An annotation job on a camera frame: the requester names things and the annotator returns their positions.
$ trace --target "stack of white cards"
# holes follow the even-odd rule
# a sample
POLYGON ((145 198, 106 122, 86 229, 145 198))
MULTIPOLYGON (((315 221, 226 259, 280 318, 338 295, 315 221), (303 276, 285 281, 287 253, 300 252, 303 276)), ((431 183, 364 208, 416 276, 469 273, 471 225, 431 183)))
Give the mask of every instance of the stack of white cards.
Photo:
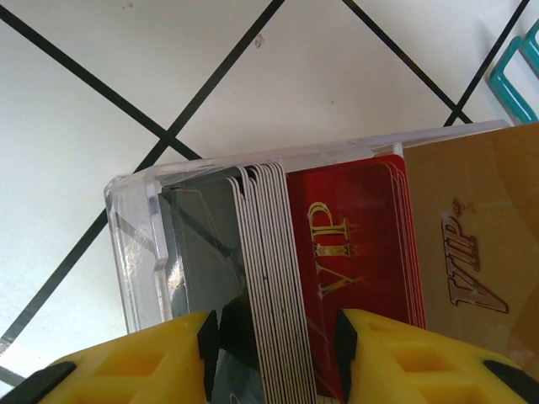
MULTIPOLYGON (((239 265, 243 267, 236 272, 240 277, 245 276, 247 284, 264 401, 268 404, 316 402, 307 321, 282 167, 278 163, 269 163, 211 169, 169 189, 181 195, 181 206, 177 209, 190 227, 189 231, 195 229, 195 235, 185 233, 186 237, 201 237, 207 244, 215 246, 230 243, 231 238, 225 241, 224 231, 220 230, 219 222, 224 218, 219 216, 236 214, 234 221, 229 220, 227 232, 233 227, 231 223, 236 222, 241 244, 239 265), (199 205, 204 206, 200 213, 197 213, 199 206, 196 203, 187 203, 194 194, 200 198, 199 205)), ((213 284, 206 289, 210 292, 220 287, 225 286, 213 284)), ((221 309, 214 300, 207 302, 209 306, 195 309, 217 309, 218 312, 221 309)), ((243 402, 240 392, 231 391, 231 394, 243 402)))

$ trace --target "gold vip card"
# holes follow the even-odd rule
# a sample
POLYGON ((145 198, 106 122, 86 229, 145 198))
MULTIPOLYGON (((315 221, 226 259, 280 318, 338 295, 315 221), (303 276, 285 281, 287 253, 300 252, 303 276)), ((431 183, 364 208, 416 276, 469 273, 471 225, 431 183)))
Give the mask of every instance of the gold vip card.
POLYGON ((405 151, 427 328, 539 377, 539 125, 405 151))

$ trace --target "clear plastic box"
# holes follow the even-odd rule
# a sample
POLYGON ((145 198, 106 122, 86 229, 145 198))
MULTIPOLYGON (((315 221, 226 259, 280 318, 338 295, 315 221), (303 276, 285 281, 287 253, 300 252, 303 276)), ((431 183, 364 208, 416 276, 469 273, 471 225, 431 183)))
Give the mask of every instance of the clear plastic box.
POLYGON ((163 214, 166 212, 161 211, 157 198, 163 186, 216 167, 277 161, 290 173, 373 157, 381 152, 400 154, 406 147, 507 126, 505 121, 497 120, 364 137, 242 156, 180 162, 115 178, 104 194, 128 332, 172 319, 171 296, 185 288, 183 263, 181 260, 169 260, 174 255, 169 248, 174 248, 174 245, 167 244, 163 226, 163 214))

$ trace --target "black grout line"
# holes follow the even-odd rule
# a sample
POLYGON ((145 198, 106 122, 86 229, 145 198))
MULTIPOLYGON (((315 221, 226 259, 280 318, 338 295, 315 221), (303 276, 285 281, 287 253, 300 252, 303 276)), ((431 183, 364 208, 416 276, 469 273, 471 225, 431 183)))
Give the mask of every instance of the black grout line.
MULTIPOLYGON (((342 2, 363 21, 363 23, 402 61, 408 68, 421 80, 451 111, 455 111, 457 106, 444 93, 444 91, 415 63, 410 56, 400 48, 397 43, 387 35, 380 26, 369 17, 354 0, 342 0, 342 2)), ((472 120, 459 109, 456 116, 467 124, 471 124, 472 120)))
POLYGON ((479 82, 483 78, 485 72, 487 71, 488 67, 492 64, 494 58, 496 57, 496 54, 499 52, 500 48, 504 44, 505 40, 509 36, 511 30, 515 26, 517 20, 520 18, 524 10, 526 9, 526 6, 530 0, 522 0, 518 7, 516 8, 515 12, 511 16, 509 22, 505 25, 504 30, 499 35, 496 42, 494 42, 493 47, 490 49, 490 52, 487 54, 485 59, 483 60, 483 63, 476 71, 475 75, 473 76, 473 79, 471 80, 470 84, 468 84, 468 87, 466 90, 464 90, 464 94, 462 95, 461 99, 458 100, 458 103, 456 103, 456 108, 453 109, 451 112, 451 115, 449 115, 449 118, 447 118, 447 121, 444 123, 444 126, 451 126, 455 123, 456 118, 458 117, 458 114, 462 112, 462 109, 464 108, 464 105, 468 102, 470 97, 472 96, 473 91, 478 86, 479 82))
POLYGON ((176 137, 171 136, 163 127, 141 112, 135 105, 120 96, 115 90, 99 80, 96 76, 74 61, 62 50, 54 46, 49 40, 45 39, 41 34, 32 29, 2 5, 0 5, 0 19, 44 51, 52 59, 64 66, 68 71, 87 83, 87 85, 103 97, 107 98, 112 104, 124 111, 136 122, 167 143, 167 145, 171 146, 179 154, 186 158, 200 158, 200 156, 189 149, 183 142, 176 139, 176 137))
MULTIPOLYGON (((195 114, 198 108, 204 103, 208 98, 211 92, 217 87, 217 84, 225 77, 231 67, 236 63, 237 59, 244 53, 244 51, 251 45, 256 38, 256 35, 262 30, 262 28, 271 20, 275 15, 280 6, 285 2, 285 0, 273 0, 268 7, 260 14, 257 20, 251 25, 251 28, 243 35, 243 37, 238 41, 236 46, 232 48, 230 53, 225 57, 221 62, 219 67, 213 72, 213 74, 206 80, 204 85, 200 88, 198 93, 191 99, 191 101, 184 108, 182 113, 176 118, 176 120, 170 125, 168 130, 173 134, 178 134, 191 117, 195 114)), ((157 157, 161 156, 165 150, 165 145, 159 141, 150 151, 154 153, 157 157)))
MULTIPOLYGON (((214 71, 210 78, 208 78, 199 92, 187 104, 179 117, 172 123, 170 128, 168 128, 168 136, 166 139, 168 139, 169 136, 172 136, 175 139, 196 110, 207 99, 217 84, 225 77, 234 63, 236 63, 237 59, 239 59, 242 53, 244 53, 247 47, 253 42, 256 35, 258 35, 260 30, 268 23, 268 21, 270 21, 284 1, 285 0, 273 0, 262 12, 262 14, 260 14, 260 17, 257 18, 251 28, 248 29, 245 35, 240 39, 240 41, 238 41, 236 46, 234 46, 228 56, 223 60, 221 65, 219 65, 219 67, 214 71)), ((136 168, 135 172, 152 166, 165 152, 167 146, 167 142, 163 138, 160 139, 146 155, 146 157, 144 157, 136 168)), ((189 160, 196 160, 200 158, 200 156, 194 152, 180 154, 183 154, 183 156, 189 160)), ((0 337, 0 357, 6 352, 9 346, 11 346, 13 341, 20 335, 26 326, 28 326, 29 322, 32 320, 32 318, 34 318, 38 310, 45 304, 49 297, 51 297, 58 285, 66 278, 80 257, 88 250, 92 242, 97 238, 98 234, 106 225, 107 215, 106 211, 103 210, 92 225, 86 230, 77 244, 75 244, 72 250, 66 255, 58 268, 55 269, 49 279, 32 298, 29 304, 23 309, 11 326, 9 326, 8 330, 6 330, 6 332, 0 337)))
POLYGON ((9 369, 0 366, 0 380, 12 387, 17 387, 24 381, 24 377, 17 375, 9 369))

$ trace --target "yellow plastic part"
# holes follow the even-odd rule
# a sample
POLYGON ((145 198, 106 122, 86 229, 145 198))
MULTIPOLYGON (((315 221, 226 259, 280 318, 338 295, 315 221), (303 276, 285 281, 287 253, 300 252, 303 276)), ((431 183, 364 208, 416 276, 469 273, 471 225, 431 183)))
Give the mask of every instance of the yellow plastic part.
POLYGON ((205 404, 197 334, 207 318, 190 314, 57 360, 77 368, 40 404, 205 404))
POLYGON ((503 355, 366 311, 345 310, 357 331, 349 404, 526 404, 484 365, 503 355))

